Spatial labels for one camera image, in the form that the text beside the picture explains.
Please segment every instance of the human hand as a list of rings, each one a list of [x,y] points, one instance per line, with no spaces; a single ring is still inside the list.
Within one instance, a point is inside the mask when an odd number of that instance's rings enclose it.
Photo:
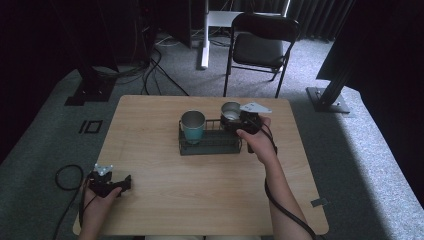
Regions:
[[[84,197],[83,224],[79,239],[96,239],[103,222],[112,207],[116,197],[122,191],[121,187],[113,189],[105,198],[97,196],[90,188],[86,187]]]
[[[271,127],[271,119],[263,116],[259,117],[263,123],[262,129],[268,134],[271,134],[269,129]],[[277,154],[275,153],[270,139],[262,131],[258,131],[256,134],[252,135],[242,129],[238,129],[237,134],[250,145],[250,147],[257,155],[259,161],[261,161],[263,164],[277,159]]]

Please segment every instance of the metal stand base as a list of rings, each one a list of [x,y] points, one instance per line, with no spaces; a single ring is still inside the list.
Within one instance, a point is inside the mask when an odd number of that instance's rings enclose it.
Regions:
[[[65,106],[83,106],[85,102],[107,102],[112,94],[117,79],[105,80],[95,93],[84,91],[84,81],[76,90],[74,96],[68,97]]]
[[[325,106],[320,103],[320,98],[325,88],[308,87],[306,92],[314,105],[315,111],[317,112],[331,112],[331,113],[350,113],[342,95],[339,95],[336,101],[330,106]]]

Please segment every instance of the human arm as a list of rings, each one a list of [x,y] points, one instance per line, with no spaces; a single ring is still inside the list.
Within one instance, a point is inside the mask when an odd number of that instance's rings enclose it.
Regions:
[[[262,129],[270,134],[271,119],[261,117]],[[274,151],[274,147],[262,131],[251,135],[243,130],[237,130],[237,134],[251,146],[259,161],[264,164],[266,181],[274,199],[297,218],[306,223],[305,216],[299,207],[293,193],[287,183],[282,166]],[[287,239],[311,239],[309,233],[298,223],[287,217],[274,204],[270,202],[271,221],[274,238],[276,240]]]
[[[113,189],[105,198],[96,196],[96,194],[88,187],[83,189],[83,191],[85,191],[85,210],[83,215],[83,224],[81,226],[81,232],[78,239],[93,240],[97,239],[103,222],[105,221],[114,200],[122,191],[122,188],[118,187]]]

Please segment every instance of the forearm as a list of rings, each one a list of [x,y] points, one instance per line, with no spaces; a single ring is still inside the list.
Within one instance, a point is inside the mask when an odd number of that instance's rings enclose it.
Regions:
[[[265,161],[266,181],[268,188],[281,206],[294,214],[300,220],[306,223],[299,204],[293,196],[292,191],[287,183],[283,169],[278,158],[275,156],[272,159]],[[282,213],[273,203],[270,202],[271,220],[274,230],[274,238],[282,239],[311,239],[308,232],[299,224]]]

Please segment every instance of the metal wire basket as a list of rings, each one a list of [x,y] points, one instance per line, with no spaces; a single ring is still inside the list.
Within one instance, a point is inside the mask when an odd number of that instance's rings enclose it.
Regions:
[[[181,155],[206,155],[240,153],[242,141],[236,136],[221,128],[219,119],[206,120],[203,128],[203,137],[191,144],[184,136],[179,122],[178,139]]]

